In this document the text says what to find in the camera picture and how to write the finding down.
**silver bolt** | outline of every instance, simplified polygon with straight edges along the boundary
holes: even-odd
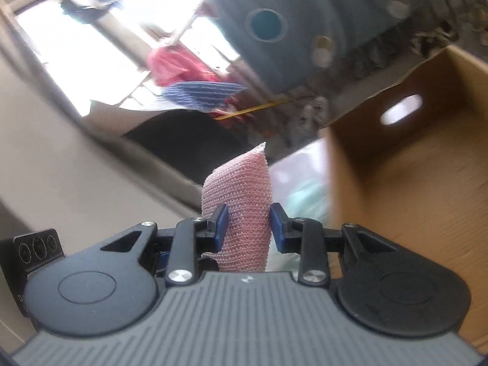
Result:
[[[168,274],[168,278],[174,282],[188,282],[193,274],[188,270],[174,270]]]
[[[319,283],[327,278],[327,274],[321,270],[308,270],[303,274],[303,279],[307,282]]]

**oval hole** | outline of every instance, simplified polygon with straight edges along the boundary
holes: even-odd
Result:
[[[422,106],[422,97],[420,95],[408,96],[381,114],[380,122],[383,125],[392,125],[412,114],[420,106]]]

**red cloth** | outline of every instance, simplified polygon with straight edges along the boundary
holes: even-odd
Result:
[[[147,57],[147,66],[160,87],[185,81],[220,82],[215,73],[182,45],[153,50]]]

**hanging laundry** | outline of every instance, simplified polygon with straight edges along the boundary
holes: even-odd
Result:
[[[179,82],[162,89],[160,96],[179,106],[208,113],[223,108],[228,97],[246,89],[228,82]]]
[[[196,55],[182,45],[153,50],[147,57],[147,66],[160,87],[184,81],[220,81]]]

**mesh sponge cover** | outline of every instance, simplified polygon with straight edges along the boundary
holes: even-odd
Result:
[[[264,271],[271,238],[271,181],[262,143],[218,167],[205,180],[202,215],[210,217],[222,203],[229,207],[229,226],[222,251],[208,254],[221,271]]]

